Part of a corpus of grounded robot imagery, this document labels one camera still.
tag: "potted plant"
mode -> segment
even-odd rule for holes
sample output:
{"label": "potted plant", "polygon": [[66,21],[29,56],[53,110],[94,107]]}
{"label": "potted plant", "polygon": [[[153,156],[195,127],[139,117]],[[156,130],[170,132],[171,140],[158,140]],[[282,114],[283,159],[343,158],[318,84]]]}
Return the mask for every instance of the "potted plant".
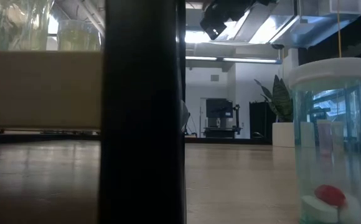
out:
{"label": "potted plant", "polygon": [[272,127],[273,146],[294,147],[293,101],[283,79],[274,76],[272,93],[258,80],[255,82],[262,88],[262,95],[271,110],[277,116]]}

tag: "shelf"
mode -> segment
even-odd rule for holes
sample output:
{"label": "shelf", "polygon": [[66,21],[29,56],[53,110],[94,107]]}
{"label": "shelf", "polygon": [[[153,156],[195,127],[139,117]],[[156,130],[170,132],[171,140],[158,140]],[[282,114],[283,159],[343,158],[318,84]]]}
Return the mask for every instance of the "shelf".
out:
{"label": "shelf", "polygon": [[99,129],[101,52],[0,52],[0,128]]}

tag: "desk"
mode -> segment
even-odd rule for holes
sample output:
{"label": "desk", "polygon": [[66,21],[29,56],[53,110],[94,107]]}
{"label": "desk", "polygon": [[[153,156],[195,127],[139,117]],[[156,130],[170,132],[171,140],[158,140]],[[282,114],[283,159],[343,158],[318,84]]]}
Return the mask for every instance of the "desk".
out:
{"label": "desk", "polygon": [[235,128],[204,128],[206,138],[235,138]]}
{"label": "desk", "polygon": [[188,224],[297,224],[293,148],[186,145]]}

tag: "tall leafy plant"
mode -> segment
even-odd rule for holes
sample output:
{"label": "tall leafy plant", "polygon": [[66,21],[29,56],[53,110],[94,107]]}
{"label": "tall leafy plant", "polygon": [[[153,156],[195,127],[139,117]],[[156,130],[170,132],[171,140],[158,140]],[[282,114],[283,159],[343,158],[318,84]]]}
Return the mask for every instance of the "tall leafy plant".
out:
{"label": "tall leafy plant", "polygon": [[274,76],[272,93],[258,80],[255,82],[262,88],[265,101],[268,102],[271,110],[278,117],[280,122],[293,122],[293,101],[283,79]]}

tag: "red ball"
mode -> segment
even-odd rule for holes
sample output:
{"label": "red ball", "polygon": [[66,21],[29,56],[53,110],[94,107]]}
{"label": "red ball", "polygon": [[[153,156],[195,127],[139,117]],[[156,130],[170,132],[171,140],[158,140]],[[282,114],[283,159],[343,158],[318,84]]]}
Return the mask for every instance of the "red ball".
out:
{"label": "red ball", "polygon": [[344,193],[337,187],[321,185],[315,190],[315,196],[329,205],[341,207],[345,204]]}

